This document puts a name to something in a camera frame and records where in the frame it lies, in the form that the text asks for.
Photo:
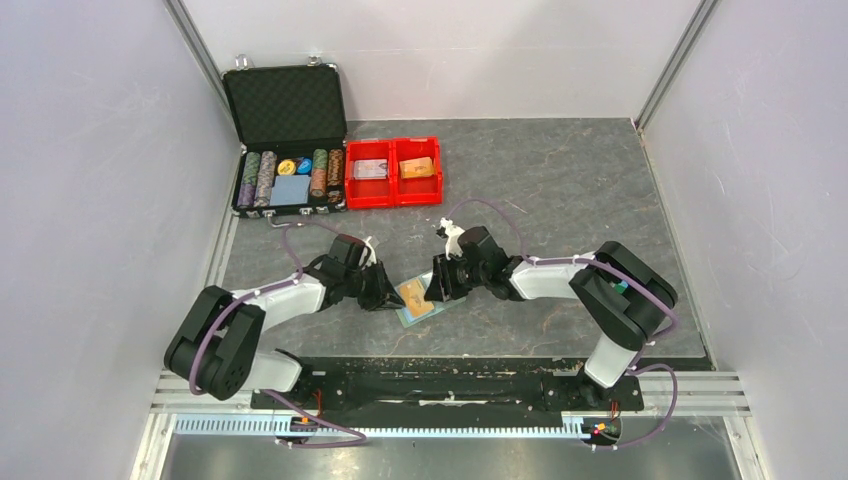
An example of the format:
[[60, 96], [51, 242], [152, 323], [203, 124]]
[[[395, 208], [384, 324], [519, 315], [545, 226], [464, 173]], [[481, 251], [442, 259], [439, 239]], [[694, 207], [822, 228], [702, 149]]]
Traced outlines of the tan brown credit card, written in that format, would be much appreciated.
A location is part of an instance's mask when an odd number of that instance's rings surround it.
[[398, 288], [398, 293], [405, 300], [405, 315], [416, 320], [435, 310], [435, 305], [424, 299], [426, 288], [420, 278], [415, 278], [402, 283]]

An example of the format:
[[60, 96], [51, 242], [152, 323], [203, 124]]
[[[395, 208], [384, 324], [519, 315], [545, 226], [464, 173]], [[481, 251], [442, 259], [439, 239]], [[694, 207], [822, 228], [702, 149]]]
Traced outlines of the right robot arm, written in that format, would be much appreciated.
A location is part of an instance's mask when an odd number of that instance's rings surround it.
[[674, 318], [675, 288], [619, 242], [585, 254], [540, 258], [507, 255], [484, 226], [462, 229], [444, 219], [437, 234], [446, 246], [433, 258], [427, 301], [457, 300], [484, 288], [505, 301], [559, 298], [583, 305], [602, 332], [577, 382], [580, 400], [591, 408], [617, 396], [618, 381], [664, 321]]

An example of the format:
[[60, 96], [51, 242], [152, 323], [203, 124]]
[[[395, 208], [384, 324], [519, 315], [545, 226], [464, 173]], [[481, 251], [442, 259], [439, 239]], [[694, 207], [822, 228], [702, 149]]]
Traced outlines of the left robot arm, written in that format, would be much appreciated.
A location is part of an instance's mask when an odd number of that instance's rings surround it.
[[339, 234], [325, 254], [281, 281], [234, 291], [204, 288], [166, 348], [164, 367], [195, 395], [223, 401], [243, 389], [271, 389], [288, 406], [302, 407], [313, 397], [313, 379], [295, 355], [261, 351], [260, 339], [345, 299], [367, 312], [405, 306], [370, 241]]

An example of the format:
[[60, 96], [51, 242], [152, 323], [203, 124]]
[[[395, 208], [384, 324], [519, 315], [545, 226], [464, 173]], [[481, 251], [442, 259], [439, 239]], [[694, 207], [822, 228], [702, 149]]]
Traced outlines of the green card holder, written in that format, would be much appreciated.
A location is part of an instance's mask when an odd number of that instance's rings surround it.
[[445, 302], [425, 300], [424, 294], [426, 293], [426, 288], [430, 285], [431, 279], [431, 273], [424, 273], [405, 280], [396, 286], [396, 291], [405, 304], [404, 307], [397, 311], [397, 315], [405, 328], [439, 315], [466, 301], [465, 298]]

